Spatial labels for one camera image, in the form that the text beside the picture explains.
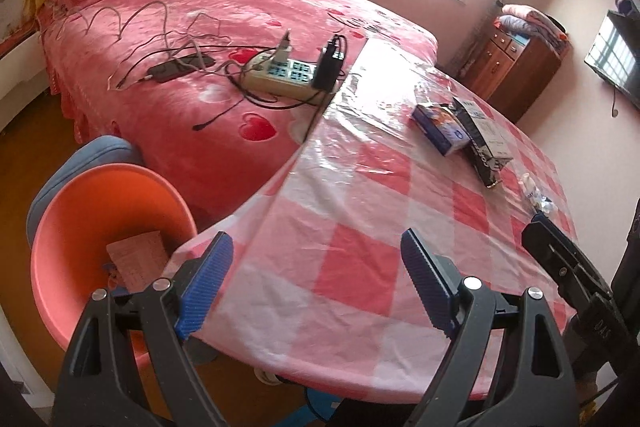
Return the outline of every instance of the orange bucket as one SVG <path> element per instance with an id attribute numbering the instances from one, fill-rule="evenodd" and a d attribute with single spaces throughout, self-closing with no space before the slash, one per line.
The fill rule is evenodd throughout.
<path id="1" fill-rule="evenodd" d="M 53 198 L 33 243 L 31 286 L 43 322 L 63 349 L 91 293 L 106 287 L 107 245 L 154 230 L 169 252 L 197 234 L 177 190 L 144 167 L 90 169 Z M 146 358 L 143 343 L 134 342 L 134 352 L 139 363 Z"/>

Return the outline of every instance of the silver screw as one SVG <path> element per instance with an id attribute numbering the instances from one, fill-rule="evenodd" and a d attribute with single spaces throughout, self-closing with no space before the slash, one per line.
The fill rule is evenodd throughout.
<path id="1" fill-rule="evenodd" d="M 163 292 L 171 286 L 171 281 L 169 279 L 157 279 L 154 281 L 154 290 L 157 292 Z"/>
<path id="2" fill-rule="evenodd" d="M 478 277 L 467 277 L 465 279 L 465 286 L 470 290 L 479 290 L 482 286 L 482 281 Z"/>
<path id="3" fill-rule="evenodd" d="M 98 288 L 95 292 L 91 294 L 91 298 L 94 301 L 101 301 L 105 299 L 106 296 L 107 296 L 107 290 L 105 290 L 104 288 Z"/>
<path id="4" fill-rule="evenodd" d="M 542 293 L 542 290 L 540 288 L 536 288 L 535 286 L 529 288 L 527 290 L 527 293 L 529 294 L 529 297 L 531 297 L 532 299 L 535 299 L 536 301 L 539 301 L 545 296 Z"/>

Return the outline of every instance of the red and white tablecloth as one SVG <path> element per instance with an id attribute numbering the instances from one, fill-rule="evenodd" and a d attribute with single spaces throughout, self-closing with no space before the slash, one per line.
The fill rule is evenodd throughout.
<path id="1" fill-rule="evenodd" d="M 416 103 L 452 96 L 476 100 L 500 127 L 514 156 L 501 185 L 484 188 L 462 154 L 441 156 L 410 119 Z M 518 295 L 538 286 L 561 328 L 570 316 L 520 245 L 532 217 L 517 182 L 524 172 L 574 239 L 556 169 L 528 137 L 440 71 L 369 41 L 299 154 L 235 214 L 178 249 L 166 273 L 228 232 L 235 260 L 196 336 L 322 391 L 415 403 L 448 340 L 401 262 L 409 227 L 464 275 Z M 498 348 L 494 337 L 476 395 L 488 391 Z"/>

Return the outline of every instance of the crumpled trash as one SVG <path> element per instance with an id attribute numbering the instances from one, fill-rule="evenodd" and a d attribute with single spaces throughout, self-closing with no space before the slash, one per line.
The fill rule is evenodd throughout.
<path id="1" fill-rule="evenodd" d="M 529 203 L 531 203 L 531 206 L 533 206 L 537 211 L 545 214 L 546 217 L 550 217 L 556 212 L 556 210 L 558 210 L 556 204 L 540 192 L 536 182 L 533 181 L 531 174 L 528 172 L 525 172 L 520 177 L 518 185 L 520 185 L 520 189 L 522 190 L 524 197 L 527 198 Z"/>

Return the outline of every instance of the television screen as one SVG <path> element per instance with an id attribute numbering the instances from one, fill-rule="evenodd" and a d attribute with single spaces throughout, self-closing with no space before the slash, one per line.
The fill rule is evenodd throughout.
<path id="1" fill-rule="evenodd" d="M 640 109 L 640 21 L 609 11 L 584 61 Z"/>

